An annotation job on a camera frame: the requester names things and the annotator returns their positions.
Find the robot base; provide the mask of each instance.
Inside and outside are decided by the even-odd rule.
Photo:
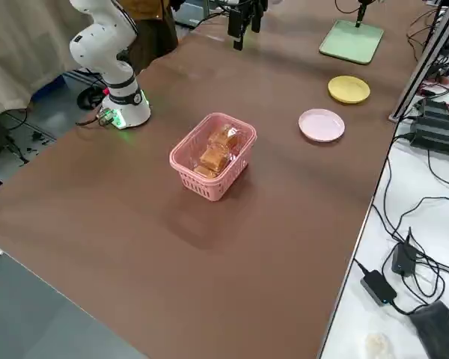
[[[112,113],[112,125],[117,129],[125,129],[127,127],[139,126],[148,121],[151,115],[150,105],[144,94],[142,93],[142,101],[138,105],[119,105],[110,100],[107,96],[102,102],[102,112],[106,114]]]

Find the pink basket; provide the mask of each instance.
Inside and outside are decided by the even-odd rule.
[[[225,124],[235,126],[239,132],[239,155],[213,179],[193,172],[197,159],[203,154],[211,134]],[[251,147],[256,141],[256,130],[227,114],[209,114],[170,153],[172,168],[180,173],[185,187],[208,200],[219,200],[248,165]]]

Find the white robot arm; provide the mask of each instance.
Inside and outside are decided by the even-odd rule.
[[[97,71],[109,88],[101,114],[113,117],[123,129],[138,126],[150,117],[150,106],[138,86],[130,65],[118,61],[117,54],[136,38],[133,20],[115,0],[70,0],[78,11],[90,15],[94,23],[70,42],[70,52],[83,67]]]

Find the green square base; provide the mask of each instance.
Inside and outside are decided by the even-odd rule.
[[[338,20],[320,46],[324,55],[366,65],[371,62],[384,30],[374,26]]]

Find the white desk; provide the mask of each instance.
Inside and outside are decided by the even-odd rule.
[[[449,94],[436,101],[449,103]],[[401,123],[397,133],[407,133],[408,123]],[[409,146],[406,140],[398,140],[389,153],[392,169],[392,181],[388,190],[388,216],[394,226],[399,217],[415,206],[425,196],[449,197],[449,186],[439,182],[427,167],[427,152]],[[433,170],[449,181],[449,156],[431,152]],[[373,199],[382,213],[382,196],[389,178],[386,168],[379,181],[379,187]],[[406,236],[408,227],[412,227],[415,238],[421,243],[427,254],[435,260],[449,265],[449,201],[430,200],[424,202],[416,212],[406,216],[400,227],[400,233]],[[361,240],[358,243],[356,259],[367,269],[380,270],[382,263],[395,245],[395,241],[385,232],[376,212],[371,209],[364,222]],[[388,265],[386,278],[396,289],[396,303],[404,310],[417,307],[420,302],[401,283],[400,276],[393,273]],[[433,273],[418,266],[417,273],[425,278],[434,279]],[[322,359],[359,359],[364,356],[364,341],[368,334],[382,333],[391,341],[396,359],[427,358],[424,347],[415,334],[409,318],[400,315],[390,305],[378,307],[365,292],[359,281],[363,274],[353,264],[349,277],[344,284],[342,297],[332,322],[329,336],[323,349]],[[442,301],[449,308],[449,275],[443,274],[446,288]],[[416,289],[411,278],[407,279],[411,288]]]

